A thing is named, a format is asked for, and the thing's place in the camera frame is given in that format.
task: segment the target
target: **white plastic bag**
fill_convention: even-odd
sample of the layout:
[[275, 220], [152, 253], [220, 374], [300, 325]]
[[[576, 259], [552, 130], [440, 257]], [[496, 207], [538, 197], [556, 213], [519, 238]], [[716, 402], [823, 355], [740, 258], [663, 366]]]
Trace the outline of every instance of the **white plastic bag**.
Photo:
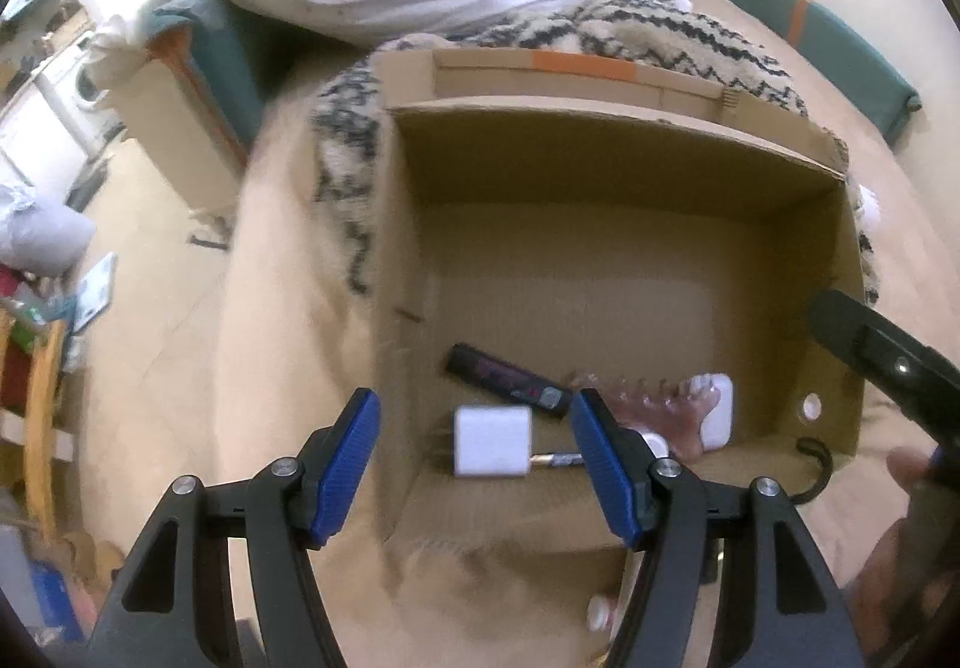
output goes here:
[[23, 184], [0, 184], [0, 262], [54, 278], [83, 256], [96, 226]]

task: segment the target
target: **bed sheet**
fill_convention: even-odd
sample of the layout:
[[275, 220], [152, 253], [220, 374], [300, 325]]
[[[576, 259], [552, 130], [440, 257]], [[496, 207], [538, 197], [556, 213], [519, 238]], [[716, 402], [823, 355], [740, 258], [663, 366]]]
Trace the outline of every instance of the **bed sheet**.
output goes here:
[[[880, 276], [877, 308], [908, 332], [960, 358], [960, 279], [915, 190], [880, 133], [783, 40], [726, 0], [692, 0], [762, 43], [793, 74], [811, 118], [845, 139], [851, 171], [880, 201], [872, 230]], [[306, 113], [318, 82], [347, 65], [303, 65], [261, 132], [240, 202], [215, 373], [213, 451], [219, 479], [253, 475], [296, 452], [333, 422], [355, 385], [368, 382], [367, 310], [342, 280], [332, 221], [313, 204]], [[840, 583], [905, 513], [886, 474], [887, 451], [932, 443], [868, 388], [860, 451], [803, 516]], [[344, 532], [312, 556], [331, 623], [352, 666], [579, 666], [603, 647], [587, 633], [590, 595], [615, 588], [623, 553], [529, 556], [499, 548], [390, 553], [373, 537], [373, 497], [361, 484]], [[253, 615], [246, 552], [233, 542], [238, 616]], [[689, 664], [703, 657], [693, 639]]]

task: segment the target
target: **washing machine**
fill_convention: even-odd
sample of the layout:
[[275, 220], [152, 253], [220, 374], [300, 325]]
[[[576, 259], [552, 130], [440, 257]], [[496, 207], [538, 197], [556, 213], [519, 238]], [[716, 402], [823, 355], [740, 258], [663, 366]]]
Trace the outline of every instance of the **washing machine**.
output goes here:
[[83, 54], [92, 38], [93, 32], [85, 32], [56, 54], [37, 73], [35, 84], [83, 152], [96, 158], [123, 124], [115, 110], [103, 107], [104, 91], [83, 71]]

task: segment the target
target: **fuzzy blanket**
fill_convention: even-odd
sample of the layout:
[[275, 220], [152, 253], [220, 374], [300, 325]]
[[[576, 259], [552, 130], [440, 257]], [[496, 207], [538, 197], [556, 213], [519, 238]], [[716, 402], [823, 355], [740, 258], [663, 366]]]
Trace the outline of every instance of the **fuzzy blanket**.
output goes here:
[[[763, 46], [720, 20], [659, 0], [582, 0], [559, 12], [506, 20], [472, 36], [411, 34], [377, 49], [458, 46], [538, 48], [623, 59], [717, 81], [808, 115], [790, 75]], [[319, 168], [316, 200], [330, 204], [339, 219], [350, 253], [347, 284], [358, 294], [367, 294], [371, 287], [371, 192], [380, 112], [379, 81], [367, 57], [323, 85], [311, 113]], [[846, 157], [846, 146], [838, 143]], [[857, 221], [862, 222], [859, 187], [848, 185]], [[860, 251], [868, 300], [874, 303], [877, 281], [863, 226]]]

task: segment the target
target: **blue gripper pad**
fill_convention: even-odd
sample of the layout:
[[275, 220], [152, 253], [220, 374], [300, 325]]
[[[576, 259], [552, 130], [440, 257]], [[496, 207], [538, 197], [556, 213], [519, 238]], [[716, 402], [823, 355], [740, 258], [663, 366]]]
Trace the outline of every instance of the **blue gripper pad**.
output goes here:
[[610, 532], [628, 549], [634, 548], [640, 541], [641, 532], [637, 524], [634, 486], [581, 393], [573, 398], [570, 423]]
[[[347, 405], [346, 411], [350, 408], [352, 406]], [[338, 534], [347, 521], [347, 513], [379, 435], [380, 401], [374, 393], [364, 390], [362, 402], [355, 409], [317, 487], [317, 513], [310, 526], [310, 535], [320, 546], [325, 546], [330, 537]]]

